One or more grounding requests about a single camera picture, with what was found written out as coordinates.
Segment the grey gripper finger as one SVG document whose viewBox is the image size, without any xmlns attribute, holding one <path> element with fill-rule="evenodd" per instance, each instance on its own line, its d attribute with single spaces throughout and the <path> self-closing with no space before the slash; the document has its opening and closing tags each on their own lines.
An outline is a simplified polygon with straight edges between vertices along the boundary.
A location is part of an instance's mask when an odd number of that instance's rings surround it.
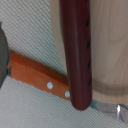
<svg viewBox="0 0 128 128">
<path fill-rule="evenodd" d="M 11 74 L 11 69 L 8 67 L 10 62 L 10 51 L 8 42 L 4 31 L 2 29 L 2 22 L 0 21 L 0 88 L 5 78 Z"/>
</svg>

